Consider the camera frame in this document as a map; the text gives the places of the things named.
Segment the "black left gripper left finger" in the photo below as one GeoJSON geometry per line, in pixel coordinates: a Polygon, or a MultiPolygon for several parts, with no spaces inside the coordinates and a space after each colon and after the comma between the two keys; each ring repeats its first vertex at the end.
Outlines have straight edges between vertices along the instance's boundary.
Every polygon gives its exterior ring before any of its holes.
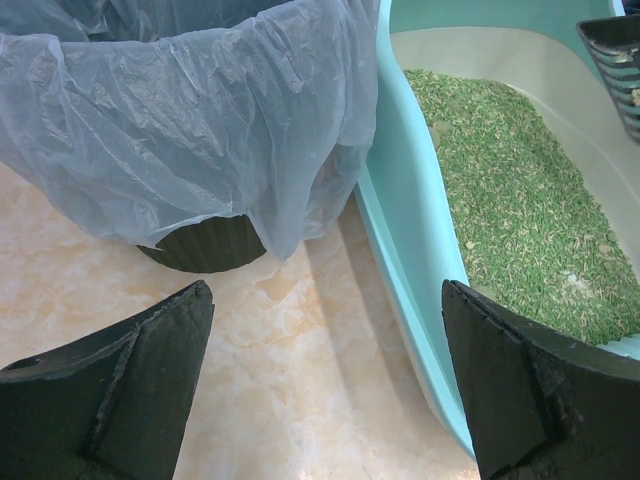
{"type": "Polygon", "coordinates": [[[2,368],[2,478],[172,478],[213,313],[212,292],[198,280],[2,368]]]}

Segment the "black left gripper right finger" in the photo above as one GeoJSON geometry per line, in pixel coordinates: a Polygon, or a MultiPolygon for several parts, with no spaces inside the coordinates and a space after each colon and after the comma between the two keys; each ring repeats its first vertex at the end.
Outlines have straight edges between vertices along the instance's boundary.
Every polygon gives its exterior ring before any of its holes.
{"type": "Polygon", "coordinates": [[[639,363],[442,284],[445,333],[483,479],[636,479],[639,363]]]}

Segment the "black trash bin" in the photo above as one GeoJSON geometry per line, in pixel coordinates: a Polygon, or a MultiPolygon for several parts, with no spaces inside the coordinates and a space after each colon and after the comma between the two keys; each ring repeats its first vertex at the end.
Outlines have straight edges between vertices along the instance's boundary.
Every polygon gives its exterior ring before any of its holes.
{"type": "Polygon", "coordinates": [[[250,264],[266,253],[246,215],[213,217],[181,227],[154,248],[138,249],[155,262],[181,272],[211,274],[250,264]]]}

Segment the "teal plastic litter box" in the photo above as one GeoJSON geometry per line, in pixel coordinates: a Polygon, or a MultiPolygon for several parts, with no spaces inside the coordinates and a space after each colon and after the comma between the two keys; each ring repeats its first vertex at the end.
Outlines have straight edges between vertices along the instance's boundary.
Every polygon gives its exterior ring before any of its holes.
{"type": "Polygon", "coordinates": [[[527,96],[580,169],[632,263],[639,260],[639,147],[582,42],[580,21],[619,1],[385,1],[377,29],[374,143],[356,198],[430,409],[466,452],[471,436],[442,318],[464,280],[436,150],[407,69],[505,83],[527,96]]]}

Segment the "black litter scoop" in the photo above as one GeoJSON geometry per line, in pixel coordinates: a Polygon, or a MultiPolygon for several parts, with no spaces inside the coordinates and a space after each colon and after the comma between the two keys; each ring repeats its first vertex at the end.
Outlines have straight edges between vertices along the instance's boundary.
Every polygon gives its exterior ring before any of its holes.
{"type": "Polygon", "coordinates": [[[629,138],[639,144],[639,15],[581,21],[577,31],[629,138]]]}

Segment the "green cat litter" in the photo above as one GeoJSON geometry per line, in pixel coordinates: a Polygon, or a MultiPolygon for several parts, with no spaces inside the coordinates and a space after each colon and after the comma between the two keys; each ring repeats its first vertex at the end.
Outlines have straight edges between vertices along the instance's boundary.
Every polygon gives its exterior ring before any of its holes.
{"type": "Polygon", "coordinates": [[[406,72],[435,147],[470,285],[598,345],[639,330],[639,283],[533,104],[511,87],[406,72]]]}

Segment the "translucent blue bin liner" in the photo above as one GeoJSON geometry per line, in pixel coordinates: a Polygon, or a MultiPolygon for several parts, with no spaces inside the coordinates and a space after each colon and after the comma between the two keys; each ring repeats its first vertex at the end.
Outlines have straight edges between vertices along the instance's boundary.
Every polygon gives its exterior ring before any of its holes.
{"type": "Polygon", "coordinates": [[[1,159],[92,236],[247,217],[279,258],[376,129],[376,1],[5,1],[1,159]]]}

